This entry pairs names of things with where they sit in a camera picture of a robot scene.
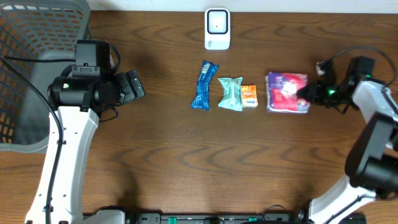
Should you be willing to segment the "purple red tissue pack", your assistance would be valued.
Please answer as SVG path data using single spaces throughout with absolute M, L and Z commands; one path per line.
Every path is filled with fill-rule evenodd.
M 302 73 L 269 72 L 265 76 L 267 111 L 270 113 L 305 114 L 310 103 L 297 96 L 297 92 L 308 83 Z

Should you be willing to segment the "teal packet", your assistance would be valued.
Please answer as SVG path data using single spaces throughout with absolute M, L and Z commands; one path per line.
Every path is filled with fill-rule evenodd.
M 241 83 L 243 78 L 218 78 L 223 87 L 223 98 L 218 103 L 220 108 L 242 111 Z

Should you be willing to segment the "blue snack bar wrapper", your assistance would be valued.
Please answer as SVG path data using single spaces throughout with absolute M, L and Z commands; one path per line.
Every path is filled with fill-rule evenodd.
M 219 69 L 219 65 L 204 60 L 197 81 L 196 95 L 191 103 L 191 108 L 209 110 L 210 82 Z

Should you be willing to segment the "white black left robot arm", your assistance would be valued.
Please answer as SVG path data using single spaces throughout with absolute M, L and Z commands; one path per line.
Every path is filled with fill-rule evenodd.
M 88 223 L 83 182 L 100 114 L 144 95 L 135 70 L 108 77 L 70 72 L 55 78 L 49 86 L 53 111 L 47 153 L 26 223 Z

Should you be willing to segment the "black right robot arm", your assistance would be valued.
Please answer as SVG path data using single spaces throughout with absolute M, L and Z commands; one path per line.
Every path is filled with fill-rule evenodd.
M 315 82 L 297 95 L 327 107 L 346 103 L 360 110 L 366 122 L 346 158 L 344 176 L 301 209 L 297 223 L 339 223 L 368 203 L 395 199 L 397 158 L 384 151 L 397 149 L 397 104 L 387 84 L 370 73 L 350 72 L 338 86 Z

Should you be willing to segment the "orange tissue pocket pack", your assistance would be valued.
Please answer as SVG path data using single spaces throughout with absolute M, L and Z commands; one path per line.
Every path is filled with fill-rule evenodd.
M 243 85 L 241 96 L 243 108 L 256 108 L 258 106 L 256 85 Z

